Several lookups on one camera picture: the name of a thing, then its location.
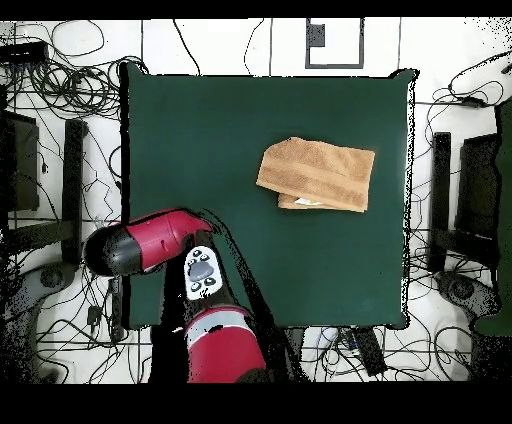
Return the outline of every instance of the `dark green tabletop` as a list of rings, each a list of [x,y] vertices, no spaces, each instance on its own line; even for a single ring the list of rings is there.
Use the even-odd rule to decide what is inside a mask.
[[[397,323],[407,98],[415,75],[152,76],[131,66],[130,216],[180,206],[212,210],[278,325]],[[277,193],[256,186],[256,178],[265,149],[291,136],[373,150],[368,211],[279,209]],[[215,243],[247,305],[226,243]],[[132,327],[158,323],[163,280],[163,273],[132,277]]]

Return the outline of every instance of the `folded towel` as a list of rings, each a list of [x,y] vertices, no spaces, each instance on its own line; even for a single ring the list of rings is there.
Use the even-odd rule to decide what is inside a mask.
[[[281,193],[281,208],[364,212],[374,157],[369,150],[291,137],[265,151],[256,184]],[[297,203],[300,198],[321,204]]]

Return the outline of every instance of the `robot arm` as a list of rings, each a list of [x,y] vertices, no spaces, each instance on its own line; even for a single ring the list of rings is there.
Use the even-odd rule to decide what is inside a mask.
[[[209,223],[183,210],[165,210],[125,226],[101,228],[84,246],[91,270],[109,276],[143,273],[167,261],[174,267],[172,259],[182,254],[184,261],[177,266],[185,286],[181,337],[188,381],[237,382],[265,374],[251,316],[231,294]]]

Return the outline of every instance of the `floor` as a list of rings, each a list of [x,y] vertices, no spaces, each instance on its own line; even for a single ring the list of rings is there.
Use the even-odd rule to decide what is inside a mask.
[[[354,37],[355,28],[350,20],[313,18],[312,23],[326,24],[326,34],[348,34]],[[459,71],[502,51],[511,49],[510,19],[498,18],[366,18],[364,32],[365,63],[362,69],[305,69],[305,19],[251,18],[240,20],[177,20],[183,39],[192,53],[201,74],[205,75],[355,75],[388,76],[399,68],[420,71],[416,82],[414,107],[414,143],[416,152],[428,150],[427,140],[432,137],[427,129],[427,117],[432,119],[446,106],[431,106],[433,93],[446,87]],[[18,22],[18,42],[25,37],[52,39],[53,44],[74,65],[101,64],[122,56],[137,56],[147,65],[151,74],[197,74],[198,68],[184,49],[172,20],[147,21],[76,21],[58,25],[59,22]],[[353,45],[337,47],[329,44],[329,51],[311,55],[312,60],[330,63],[347,63],[353,60]],[[491,80],[498,80],[504,87],[503,100],[512,95],[512,76],[502,75],[507,58],[465,73],[454,83],[457,92],[471,91]],[[489,102],[498,100],[496,84],[483,89]],[[31,88],[25,86],[16,96],[10,109],[37,119],[40,128],[41,155],[39,163],[46,163],[47,173],[40,172],[39,181],[48,193],[57,214],[61,210],[62,161],[59,151],[63,148],[64,125],[60,118],[71,113],[53,113],[38,109],[44,103]],[[106,159],[119,146],[119,123],[102,117],[86,118],[92,136],[85,139],[83,236],[95,228],[118,219],[121,211],[120,194],[116,178],[109,171]],[[432,130],[452,133],[453,171],[459,169],[459,149],[465,138],[496,131],[492,108],[483,110],[448,107],[431,123]],[[120,171],[120,155],[113,155],[112,168]],[[467,329],[463,312],[444,301],[435,289],[435,282],[421,269],[424,246],[428,237],[428,194],[430,179],[430,152],[415,160],[413,165],[413,202],[411,228],[417,228],[411,242],[413,263],[411,275],[418,281],[411,283],[408,292],[410,326],[401,331],[384,327],[376,328],[386,363],[393,367],[384,375],[369,378],[353,353],[343,352],[333,346],[336,329],[311,327],[306,331],[302,353],[303,367],[316,381],[382,381],[389,380],[464,380],[467,371],[463,357],[469,360],[471,340],[457,330],[443,330],[438,345],[434,334],[447,326]],[[452,175],[450,193],[450,225],[453,227],[456,208],[458,174]],[[52,221],[53,212],[45,194],[40,190],[40,207],[37,211],[23,211],[11,216],[10,225],[22,227],[35,222]],[[29,256],[22,253],[22,269],[44,264],[59,257],[58,244],[47,246]],[[456,258],[449,258],[447,268],[455,266]],[[465,266],[473,271],[468,275],[489,283],[488,273],[480,272],[478,264]],[[129,339],[114,349],[88,346],[90,329],[86,325],[87,306],[101,304],[107,281],[90,280],[87,270],[81,269],[73,284],[65,291],[49,297],[44,305],[37,331],[40,354],[69,368],[66,383],[134,383],[145,382],[151,368],[151,343],[149,330],[133,331]],[[107,315],[110,308],[107,301]],[[72,321],[73,325],[58,322]],[[93,338],[108,341],[106,322],[94,331]],[[436,360],[434,350],[444,351]],[[62,371],[59,382],[63,381]]]

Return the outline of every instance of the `white floor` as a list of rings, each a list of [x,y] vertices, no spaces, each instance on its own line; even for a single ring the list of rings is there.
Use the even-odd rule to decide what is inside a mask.
[[[71,57],[69,60],[75,65],[92,65],[118,59],[125,55],[141,57],[149,68],[151,74],[173,73],[173,74],[197,74],[196,66],[183,48],[180,38],[171,20],[149,20],[149,21],[94,21],[103,31],[104,47],[100,50],[80,56]],[[313,23],[327,22],[327,34],[335,33],[334,26],[343,27],[348,25],[343,19],[325,20],[317,18]],[[58,22],[38,22],[44,25],[50,32]],[[499,21],[496,18],[366,18],[365,20],[365,66],[360,70],[314,70],[305,69],[305,19],[282,19],[276,18],[253,18],[248,20],[178,20],[177,21],[187,46],[195,57],[200,72],[203,75],[247,75],[248,70],[253,75],[272,76],[294,76],[294,75],[357,75],[357,76],[388,76],[398,68],[415,68],[420,71],[416,83],[416,101],[431,103],[432,94],[439,88],[446,87],[451,78],[459,71],[502,51],[511,49],[512,41],[507,35],[510,31],[510,20]],[[244,54],[248,40],[253,29],[251,44],[246,54],[246,65],[244,65]],[[49,41],[49,34],[46,30],[37,25],[22,26],[18,23],[17,35],[39,37]],[[63,53],[77,55],[90,51],[101,45],[101,35],[96,27],[87,21],[78,21],[61,26],[55,32],[54,44]],[[336,57],[331,62],[339,63],[343,60],[332,48],[332,54]],[[512,94],[512,75],[502,75],[501,69],[505,67],[507,58],[500,59],[484,67],[474,69],[464,74],[454,83],[454,90],[457,92],[471,91],[487,81],[498,80],[504,86],[505,93],[503,100]],[[496,85],[490,85],[485,89],[489,102],[495,102],[499,93]],[[37,94],[20,93],[16,99],[16,111],[37,119],[40,129],[40,142],[48,149],[55,152],[63,148],[64,123],[49,110],[33,109],[42,106],[43,103]],[[429,105],[417,104],[415,106],[415,151],[423,152],[428,148],[425,140],[427,126],[427,112]],[[441,111],[444,106],[434,106],[429,117],[432,118]],[[89,164],[84,164],[84,184],[95,181],[88,191],[84,192],[87,210],[83,216],[89,218],[89,214],[98,223],[84,222],[83,236],[87,237],[96,225],[102,225],[102,220],[116,219],[120,215],[119,190],[114,185],[114,178],[109,172],[103,155],[108,156],[114,148],[120,144],[119,124],[116,121],[100,117],[87,118],[92,137],[85,139],[86,159]],[[439,117],[432,122],[432,129],[437,131],[449,131],[452,133],[452,170],[459,169],[459,149],[465,138],[493,133],[496,131],[494,111],[492,108],[477,110],[466,109],[457,106],[448,107]],[[40,149],[44,161],[48,166],[48,172],[39,175],[39,181],[48,192],[48,195],[55,205],[58,214],[61,211],[61,189],[62,189],[62,161],[57,155],[47,149]],[[114,170],[120,172],[119,152],[114,155]],[[430,179],[430,153],[424,155],[414,163],[413,186],[418,186]],[[458,174],[452,176],[452,192],[450,213],[450,225],[453,226],[456,208],[456,187]],[[419,197],[424,198],[429,193],[429,184],[414,191],[413,200]],[[36,212],[24,211],[17,214],[17,219],[12,219],[12,227],[17,225],[32,225],[36,220],[52,220],[53,213],[45,194],[40,191],[40,207]],[[411,227],[426,229],[428,225],[428,197],[422,203],[416,202],[412,206]],[[427,232],[421,232],[427,238]],[[415,239],[411,243],[411,254],[414,254],[417,247],[422,243]],[[23,263],[23,270],[29,270],[35,266],[42,265],[48,260],[58,258],[60,246],[58,244],[48,246],[40,251],[34,252],[27,257]],[[456,260],[449,259],[447,267],[453,266]],[[467,265],[476,268],[475,264]],[[414,278],[424,275],[420,269],[411,269]],[[489,283],[488,275],[482,274],[481,280]],[[38,332],[47,331],[58,319],[72,319],[72,322],[79,329],[89,332],[86,327],[87,306],[94,303],[89,292],[87,299],[83,295],[82,285],[86,284],[82,278],[82,270],[67,290],[51,296],[45,302],[48,308],[58,302],[60,304],[41,313]],[[428,286],[435,283],[430,278],[421,280],[421,284],[412,283],[409,289],[408,308],[411,314],[411,325],[406,330],[390,331],[379,328],[376,331],[384,350],[386,362],[396,369],[409,370],[409,374],[388,371],[385,374],[387,380],[410,380],[423,378],[424,380],[446,380],[446,376],[439,369],[433,354],[433,346],[427,339],[441,328],[446,326],[459,326],[467,329],[467,321],[464,314],[441,299],[435,290]],[[103,279],[91,283],[94,293],[101,302],[106,291],[107,282]],[[344,371],[353,371],[353,367],[360,364],[355,359],[341,361],[334,351],[326,355],[324,364],[330,371],[326,375],[325,370],[314,361],[319,355],[319,349],[328,349],[332,343],[333,329],[324,329],[323,335],[319,328],[310,328],[306,332],[303,350],[304,369],[311,378],[316,377],[318,381],[359,381],[360,377],[355,373],[343,374]],[[53,333],[45,335],[39,343],[41,355],[51,357],[50,359],[66,364],[70,373],[66,383],[85,383],[91,379],[95,369],[101,364],[102,368],[92,377],[93,383],[133,383],[137,375],[142,374],[142,361],[151,356],[151,344],[149,342],[149,331],[141,330],[139,334],[132,332],[130,339],[124,346],[120,346],[120,355],[114,349],[96,347],[92,350],[83,350],[87,346],[88,339],[78,333],[74,328],[63,323],[53,327]],[[99,328],[99,334],[94,334],[100,340],[108,341],[106,323]],[[460,351],[468,360],[471,349],[471,341],[467,336],[458,331],[446,331],[440,337],[439,345],[442,349],[452,352]],[[108,364],[115,364],[105,373],[105,361],[112,355]],[[446,373],[454,380],[464,380],[467,371],[455,360],[449,361],[446,355],[442,356],[442,366]],[[141,381],[147,381],[151,360],[144,363],[144,375]],[[363,380],[369,379],[364,371],[360,372]]]

